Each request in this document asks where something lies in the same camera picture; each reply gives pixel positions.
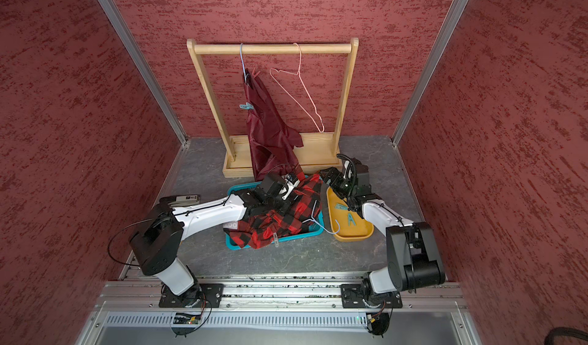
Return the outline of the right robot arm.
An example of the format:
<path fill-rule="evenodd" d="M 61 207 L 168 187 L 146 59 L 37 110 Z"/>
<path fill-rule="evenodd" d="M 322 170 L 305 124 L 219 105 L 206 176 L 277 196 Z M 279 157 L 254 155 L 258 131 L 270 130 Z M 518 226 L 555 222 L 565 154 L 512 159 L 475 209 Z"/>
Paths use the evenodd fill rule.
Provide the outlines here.
<path fill-rule="evenodd" d="M 342 168 L 320 170 L 322 181 L 348 210 L 373 225 L 386 239 L 387 265 L 367 273 L 360 285 L 364 304 L 379 308 L 398 302 L 403 291 L 442 285 L 445 268 L 431 226 L 414 222 L 389 207 L 371 188 L 368 166 L 338 154 Z"/>

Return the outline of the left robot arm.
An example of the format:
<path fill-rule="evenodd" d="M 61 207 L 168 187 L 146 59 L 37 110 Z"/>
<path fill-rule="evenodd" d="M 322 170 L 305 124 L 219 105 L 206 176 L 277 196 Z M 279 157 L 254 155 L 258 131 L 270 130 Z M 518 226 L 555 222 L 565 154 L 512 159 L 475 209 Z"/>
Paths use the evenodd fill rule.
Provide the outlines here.
<path fill-rule="evenodd" d="M 268 173 L 253 189 L 238 190 L 224 198 L 195 205 L 179 196 L 173 206 L 163 201 L 148 218 L 136 224 L 130 246 L 142 274 L 163 283 L 161 308 L 194 308 L 205 305 L 205 294 L 189 268 L 178 258 L 182 241 L 196 233 L 229 222 L 238 222 L 269 211 L 285 213 L 294 198 L 290 194 L 305 179 L 292 172 L 285 176 Z"/>

